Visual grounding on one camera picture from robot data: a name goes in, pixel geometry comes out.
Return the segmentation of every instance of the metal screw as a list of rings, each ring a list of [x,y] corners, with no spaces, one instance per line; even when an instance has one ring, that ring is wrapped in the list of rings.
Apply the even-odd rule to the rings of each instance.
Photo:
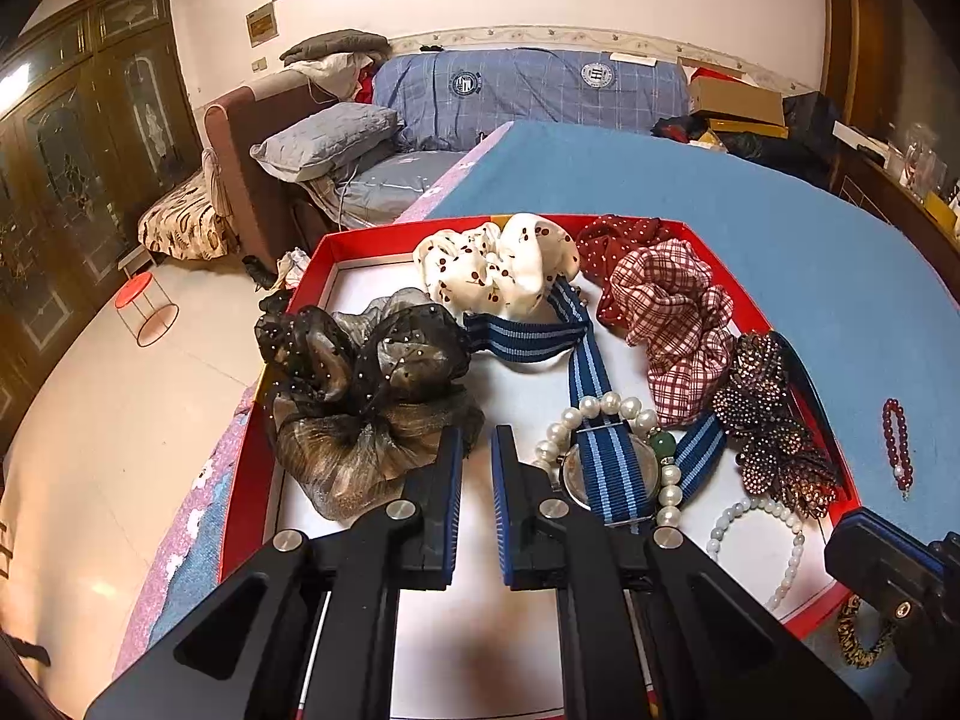
[[[560,498],[547,498],[539,505],[539,512],[547,519],[560,519],[570,513],[570,507]]]
[[[304,534],[300,531],[280,531],[274,536],[274,548],[280,552],[293,552],[304,543]]]
[[[402,498],[387,505],[387,517],[390,519],[409,519],[416,513],[416,504]]]
[[[683,544],[683,533],[676,528],[657,528],[654,531],[654,542],[661,549],[676,549]]]

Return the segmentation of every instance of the sheer black fabric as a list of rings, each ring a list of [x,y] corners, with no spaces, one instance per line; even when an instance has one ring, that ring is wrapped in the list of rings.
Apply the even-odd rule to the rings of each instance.
[[[420,290],[374,300],[363,314],[286,300],[256,322],[263,359],[277,371],[266,409],[277,461],[327,519],[356,517],[396,498],[403,474],[436,456],[446,425],[467,451],[483,413],[454,380],[469,368],[467,336]]]

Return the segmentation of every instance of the blue striped nylon strap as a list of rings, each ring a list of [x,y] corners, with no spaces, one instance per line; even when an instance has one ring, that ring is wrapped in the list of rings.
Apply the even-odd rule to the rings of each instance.
[[[585,395],[602,396],[612,387],[587,309],[562,278],[557,279],[547,299],[560,323],[512,322],[491,314],[465,314],[470,351],[488,350],[510,362],[540,362],[573,348],[570,403],[576,406]],[[592,512],[598,512],[610,525],[651,517],[655,506],[647,501],[627,423],[618,415],[602,413],[587,420],[584,427],[606,428],[576,434]],[[707,480],[725,445],[726,436],[712,412],[705,413],[680,439],[675,463],[683,472],[680,488],[685,499]]]

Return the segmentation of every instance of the red stool seat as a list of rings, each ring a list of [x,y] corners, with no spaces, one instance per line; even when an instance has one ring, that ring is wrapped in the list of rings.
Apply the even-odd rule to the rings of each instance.
[[[143,290],[150,286],[152,279],[154,279],[154,275],[150,271],[133,276],[120,288],[117,297],[113,299],[114,307],[117,309],[126,308],[133,303],[133,300],[139,298],[143,294]]]

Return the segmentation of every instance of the white cloth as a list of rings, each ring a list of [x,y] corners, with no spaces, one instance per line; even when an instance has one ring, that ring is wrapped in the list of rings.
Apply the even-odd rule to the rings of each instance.
[[[515,214],[503,230],[494,223],[464,233],[440,230],[414,250],[424,290],[459,316],[464,312],[526,319],[558,275],[580,272],[573,238],[534,214]]]
[[[323,59],[291,62],[287,70],[296,70],[313,81],[320,89],[338,100],[353,100],[359,91],[360,71],[373,64],[366,53],[332,53]]]

